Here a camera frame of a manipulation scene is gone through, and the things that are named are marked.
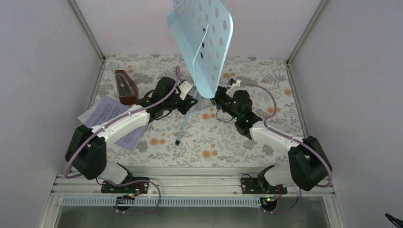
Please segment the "brown wooden metronome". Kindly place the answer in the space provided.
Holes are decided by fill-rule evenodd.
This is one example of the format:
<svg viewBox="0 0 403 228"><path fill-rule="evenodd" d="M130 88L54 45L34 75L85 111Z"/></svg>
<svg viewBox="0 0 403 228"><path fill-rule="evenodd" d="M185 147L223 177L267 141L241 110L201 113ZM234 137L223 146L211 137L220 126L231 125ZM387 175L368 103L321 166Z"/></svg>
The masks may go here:
<svg viewBox="0 0 403 228"><path fill-rule="evenodd" d="M124 70L116 70L115 81L119 101L124 105L134 105L139 100L139 92L132 78Z"/></svg>

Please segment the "sheet music pages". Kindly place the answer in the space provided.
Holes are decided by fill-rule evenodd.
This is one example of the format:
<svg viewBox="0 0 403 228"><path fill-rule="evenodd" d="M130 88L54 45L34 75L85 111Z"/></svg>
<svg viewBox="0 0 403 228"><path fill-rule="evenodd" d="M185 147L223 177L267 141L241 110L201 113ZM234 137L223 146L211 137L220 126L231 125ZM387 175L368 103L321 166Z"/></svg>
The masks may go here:
<svg viewBox="0 0 403 228"><path fill-rule="evenodd" d="M122 114L127 114L130 109L130 107L108 96L102 97L95 106L95 111L83 124L87 128L95 127L95 131L99 129L99 125L109 123ZM105 138L108 148L117 145L132 151L140 141L148 120L149 117L145 111L127 116L107 127L106 131L101 132L99 137Z"/></svg>

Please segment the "light blue music stand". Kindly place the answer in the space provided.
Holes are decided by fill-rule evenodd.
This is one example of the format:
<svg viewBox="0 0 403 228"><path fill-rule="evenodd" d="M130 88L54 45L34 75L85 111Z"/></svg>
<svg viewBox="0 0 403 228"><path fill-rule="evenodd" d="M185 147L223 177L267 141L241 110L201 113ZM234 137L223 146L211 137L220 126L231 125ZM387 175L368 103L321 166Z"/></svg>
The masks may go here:
<svg viewBox="0 0 403 228"><path fill-rule="evenodd" d="M195 86L197 105L185 115L204 111L203 101L214 98L229 50L233 19L221 0L175 0L167 15L168 27Z"/></svg>

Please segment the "white sheet music page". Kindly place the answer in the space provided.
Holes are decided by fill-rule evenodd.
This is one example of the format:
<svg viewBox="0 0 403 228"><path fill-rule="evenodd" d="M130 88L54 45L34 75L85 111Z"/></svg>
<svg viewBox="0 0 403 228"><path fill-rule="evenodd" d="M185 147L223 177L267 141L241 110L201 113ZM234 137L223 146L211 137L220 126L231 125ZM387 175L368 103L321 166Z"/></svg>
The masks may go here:
<svg viewBox="0 0 403 228"><path fill-rule="evenodd" d="M95 111L96 106L92 106L90 109L88 109L87 111L85 111L83 114L81 114L80 116L77 117L77 119L81 122L81 123L85 123L89 117L91 116L91 114Z"/></svg>

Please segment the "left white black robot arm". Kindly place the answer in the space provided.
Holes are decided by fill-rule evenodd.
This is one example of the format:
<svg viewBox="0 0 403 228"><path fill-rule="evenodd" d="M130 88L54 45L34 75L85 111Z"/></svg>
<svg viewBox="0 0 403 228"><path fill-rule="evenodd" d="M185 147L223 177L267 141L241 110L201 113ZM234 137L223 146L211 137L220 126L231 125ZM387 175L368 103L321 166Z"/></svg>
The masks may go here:
<svg viewBox="0 0 403 228"><path fill-rule="evenodd" d="M131 108L117 117L93 127L75 129L65 159L64 176L75 178L69 171L74 167L88 180L100 178L113 183L120 192L132 187L129 171L122 165L107 160L107 149L130 132L160 120L177 110L186 114L197 100L189 93L193 86L187 81L162 77L154 90L147 92Z"/></svg>

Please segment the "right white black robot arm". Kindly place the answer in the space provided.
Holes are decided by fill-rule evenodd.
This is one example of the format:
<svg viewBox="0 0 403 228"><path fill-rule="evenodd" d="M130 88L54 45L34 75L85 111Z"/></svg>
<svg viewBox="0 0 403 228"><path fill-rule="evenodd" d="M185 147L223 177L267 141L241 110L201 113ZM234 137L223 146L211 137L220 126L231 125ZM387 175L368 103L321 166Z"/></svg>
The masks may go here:
<svg viewBox="0 0 403 228"><path fill-rule="evenodd" d="M332 168L317 138L295 137L269 126L252 111L253 102L246 90L229 95L227 88L219 86L211 102L235 119L240 135L286 155L287 164L270 165L259 173L257 186L262 193L283 184L296 184L304 191L331 186Z"/></svg>

